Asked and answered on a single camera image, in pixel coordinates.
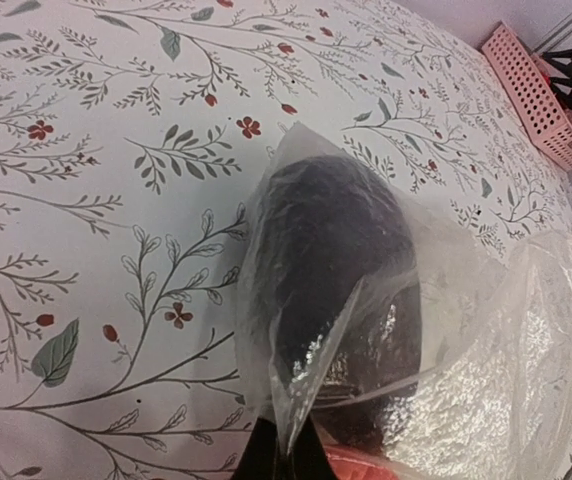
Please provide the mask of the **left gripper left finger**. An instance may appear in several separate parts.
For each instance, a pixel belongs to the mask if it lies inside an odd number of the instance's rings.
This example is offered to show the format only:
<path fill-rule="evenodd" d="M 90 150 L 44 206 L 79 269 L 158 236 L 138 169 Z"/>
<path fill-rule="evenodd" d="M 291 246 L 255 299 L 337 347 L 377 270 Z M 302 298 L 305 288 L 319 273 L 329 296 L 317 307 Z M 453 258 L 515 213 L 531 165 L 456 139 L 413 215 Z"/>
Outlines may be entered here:
<path fill-rule="evenodd" d="M 233 473 L 233 480 L 278 480 L 284 473 L 277 443 L 277 427 L 259 418 Z"/>

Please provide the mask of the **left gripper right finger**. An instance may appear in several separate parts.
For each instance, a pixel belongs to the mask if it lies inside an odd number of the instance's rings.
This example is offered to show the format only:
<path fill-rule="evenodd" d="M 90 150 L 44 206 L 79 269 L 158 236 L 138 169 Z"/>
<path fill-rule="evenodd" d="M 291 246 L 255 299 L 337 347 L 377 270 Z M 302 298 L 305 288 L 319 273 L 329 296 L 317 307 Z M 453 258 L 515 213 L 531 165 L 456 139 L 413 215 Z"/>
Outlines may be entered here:
<path fill-rule="evenodd" d="M 307 418 L 288 457 L 288 478 L 294 480 L 337 480 L 315 425 Z"/>

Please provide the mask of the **red fake apple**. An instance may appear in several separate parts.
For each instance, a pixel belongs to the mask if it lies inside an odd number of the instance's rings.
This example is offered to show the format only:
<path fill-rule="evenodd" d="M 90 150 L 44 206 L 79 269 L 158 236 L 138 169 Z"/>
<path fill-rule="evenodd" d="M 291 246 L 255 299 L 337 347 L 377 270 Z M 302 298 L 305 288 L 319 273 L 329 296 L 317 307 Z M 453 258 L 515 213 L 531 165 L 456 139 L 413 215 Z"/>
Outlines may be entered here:
<path fill-rule="evenodd" d="M 348 447 L 324 447 L 330 466 L 339 480 L 398 480 L 389 467 L 376 463 L 367 455 Z"/>

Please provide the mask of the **clear zip top bag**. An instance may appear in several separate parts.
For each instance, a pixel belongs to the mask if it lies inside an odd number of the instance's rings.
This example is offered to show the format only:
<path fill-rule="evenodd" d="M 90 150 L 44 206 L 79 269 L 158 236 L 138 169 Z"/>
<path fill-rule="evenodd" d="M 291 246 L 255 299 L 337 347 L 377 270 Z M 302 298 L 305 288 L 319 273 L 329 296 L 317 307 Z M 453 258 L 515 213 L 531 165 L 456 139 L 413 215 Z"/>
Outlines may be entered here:
<path fill-rule="evenodd" d="M 572 235 L 491 257 L 303 124 L 248 210 L 237 479 L 550 479 L 572 423 Z"/>

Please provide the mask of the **dark purple fake eggplant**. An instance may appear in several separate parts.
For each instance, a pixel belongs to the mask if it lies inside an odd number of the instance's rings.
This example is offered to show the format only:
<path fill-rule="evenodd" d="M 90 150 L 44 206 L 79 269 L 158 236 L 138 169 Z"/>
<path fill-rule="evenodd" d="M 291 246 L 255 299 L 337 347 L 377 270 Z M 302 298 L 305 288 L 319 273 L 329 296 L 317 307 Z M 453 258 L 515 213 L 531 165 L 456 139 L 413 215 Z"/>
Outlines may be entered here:
<path fill-rule="evenodd" d="M 381 384 L 416 374 L 421 363 L 420 287 L 415 249 L 388 186 L 362 163 L 318 156 L 270 179 L 258 278 L 280 317 L 277 373 L 289 385 L 308 368 L 353 292 L 360 297 L 318 396 L 321 426 L 372 454 L 406 426 L 414 385 L 367 398 Z"/>

